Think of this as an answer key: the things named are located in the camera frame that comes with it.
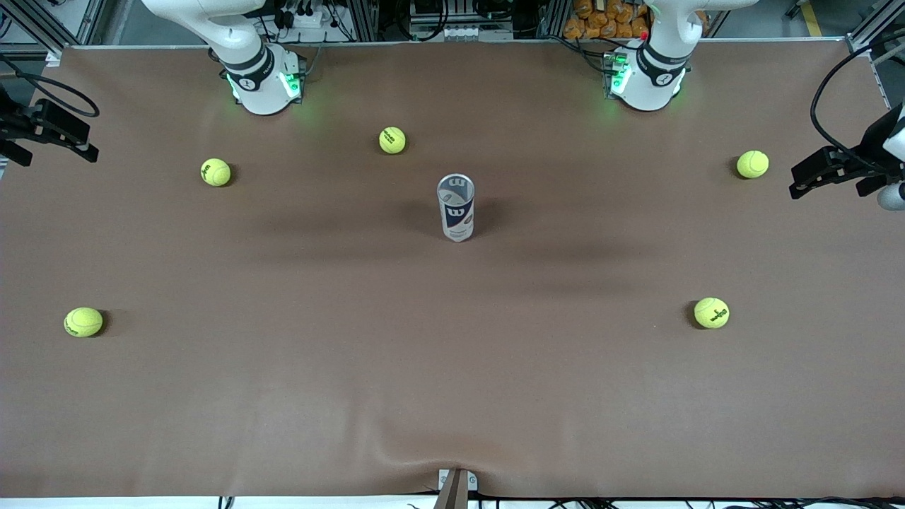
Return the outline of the white blue tennis ball can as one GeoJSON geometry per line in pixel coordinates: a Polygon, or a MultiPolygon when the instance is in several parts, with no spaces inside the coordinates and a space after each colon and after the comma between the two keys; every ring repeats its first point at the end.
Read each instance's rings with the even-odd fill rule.
{"type": "Polygon", "coordinates": [[[472,237],[474,228],[475,186],[471,178],[461,173],[449,174],[436,188],[443,232],[453,242],[472,237]]]}

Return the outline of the white power strip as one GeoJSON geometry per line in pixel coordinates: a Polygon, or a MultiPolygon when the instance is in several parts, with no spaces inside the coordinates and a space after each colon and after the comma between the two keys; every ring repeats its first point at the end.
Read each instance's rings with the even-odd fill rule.
{"type": "Polygon", "coordinates": [[[323,0],[278,0],[275,2],[274,22],[278,29],[326,28],[330,24],[329,11],[323,0]]]}

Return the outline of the bag of orange items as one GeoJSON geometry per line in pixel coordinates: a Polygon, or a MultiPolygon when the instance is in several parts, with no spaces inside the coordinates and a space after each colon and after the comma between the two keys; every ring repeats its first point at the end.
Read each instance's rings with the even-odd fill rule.
{"type": "Polygon", "coordinates": [[[570,0],[561,36],[578,39],[646,39],[653,12],[644,0],[570,0]]]}

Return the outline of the brown table mat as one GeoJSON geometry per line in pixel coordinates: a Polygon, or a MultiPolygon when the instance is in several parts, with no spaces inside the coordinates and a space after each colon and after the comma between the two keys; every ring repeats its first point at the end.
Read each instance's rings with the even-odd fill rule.
{"type": "Polygon", "coordinates": [[[33,147],[0,179],[0,497],[413,493],[449,467],[508,497],[905,496],[905,213],[788,193],[847,54],[704,42],[640,113],[553,42],[342,45],[259,117],[204,49],[69,49],[46,74],[100,104],[99,160],[33,147]],[[93,337],[65,332],[81,307],[93,337]]]}

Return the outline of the aluminium frame post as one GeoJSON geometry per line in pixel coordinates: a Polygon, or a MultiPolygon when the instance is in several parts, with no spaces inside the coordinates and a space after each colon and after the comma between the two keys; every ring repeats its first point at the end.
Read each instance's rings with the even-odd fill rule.
{"type": "Polygon", "coordinates": [[[61,56],[94,38],[109,0],[0,0],[0,54],[61,56]]]}
{"type": "Polygon", "coordinates": [[[563,36],[566,23],[574,13],[574,0],[539,0],[536,36],[563,36]]]}
{"type": "Polygon", "coordinates": [[[846,36],[848,48],[855,52],[866,47],[901,16],[905,16],[905,0],[869,0],[862,22],[846,36]]]}
{"type": "Polygon", "coordinates": [[[345,0],[357,42],[375,42],[380,0],[345,0]]]}

